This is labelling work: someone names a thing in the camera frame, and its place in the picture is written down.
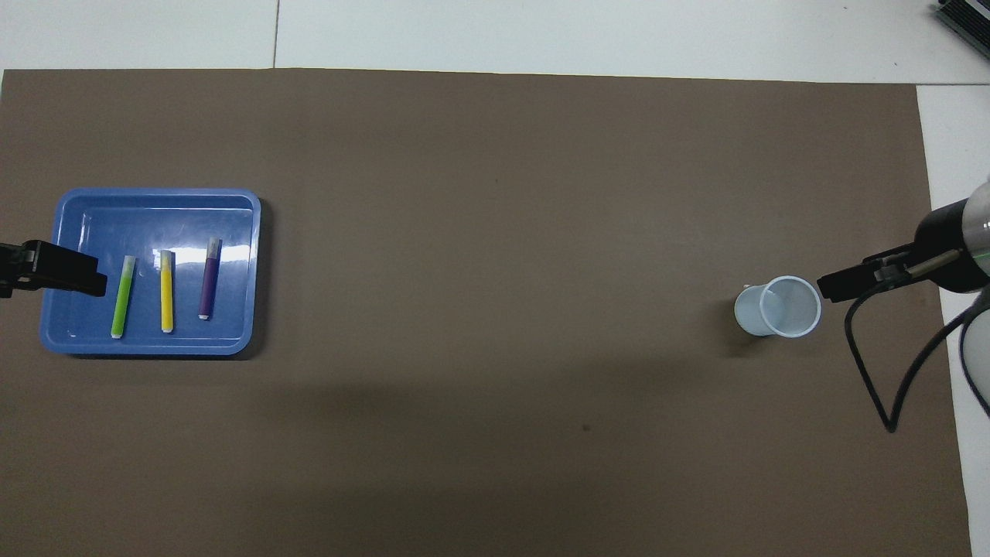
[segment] green marker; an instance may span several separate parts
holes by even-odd
[[[110,327],[110,338],[124,336],[127,302],[131,299],[131,280],[134,279],[134,261],[134,256],[124,257],[124,268],[121,270],[121,284],[117,287],[117,306],[114,307],[114,324]]]

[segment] black cable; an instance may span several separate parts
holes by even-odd
[[[859,349],[856,347],[855,338],[852,335],[852,316],[855,314],[856,310],[859,309],[867,299],[873,297],[875,294],[880,292],[885,292],[887,290],[896,288],[909,281],[908,278],[895,278],[888,280],[874,286],[870,290],[867,290],[863,295],[856,299],[855,302],[849,307],[849,310],[845,313],[845,340],[849,343],[849,350],[852,352],[852,358],[856,361],[856,367],[859,368],[859,375],[863,379],[863,383],[866,385],[866,391],[869,392],[869,397],[873,400],[873,405],[876,407],[876,411],[880,414],[880,421],[883,422],[883,426],[887,428],[887,431],[893,433],[897,431],[897,422],[901,417],[901,408],[904,406],[904,399],[908,395],[908,389],[911,387],[911,382],[915,379],[918,374],[918,370],[921,369],[925,360],[935,351],[935,348],[941,344],[941,341],[945,340],[952,331],[954,331],[959,325],[965,321],[968,312],[963,312],[956,316],[954,319],[949,321],[938,333],[932,337],[932,340],[925,345],[925,348],[918,353],[915,357],[915,361],[911,363],[911,367],[904,374],[904,379],[901,380],[900,386],[897,388],[897,394],[894,396],[894,405],[891,408],[890,415],[883,407],[883,402],[880,400],[880,395],[877,394],[876,388],[873,386],[873,380],[870,378],[869,373],[866,371],[866,365],[863,363],[862,356],[859,355]]]

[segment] purple marker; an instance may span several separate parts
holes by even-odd
[[[220,271],[220,238],[210,238],[206,248],[206,267],[203,269],[203,293],[199,296],[199,318],[204,321],[213,315],[213,300],[217,297],[217,273]]]

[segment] blue tray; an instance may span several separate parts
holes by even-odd
[[[49,289],[42,343],[62,354],[230,356],[250,341],[261,203],[245,189],[82,188],[58,202],[51,241],[99,258],[107,294]],[[210,237],[223,240],[213,316],[199,297]],[[159,253],[175,253],[174,331],[161,332]],[[124,338],[110,338],[124,256],[137,256]]]

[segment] marker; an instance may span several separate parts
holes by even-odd
[[[161,250],[161,332],[172,332],[172,262],[175,254]]]
[[[220,238],[210,238],[206,248],[206,267],[203,268],[203,292],[199,296],[199,318],[204,321],[213,315],[213,301],[217,296],[217,273],[220,271]]]
[[[124,321],[127,320],[127,303],[131,299],[131,281],[134,279],[134,256],[124,257],[121,269],[121,283],[117,287],[117,305],[114,307],[114,323],[110,326],[110,338],[124,336]]]

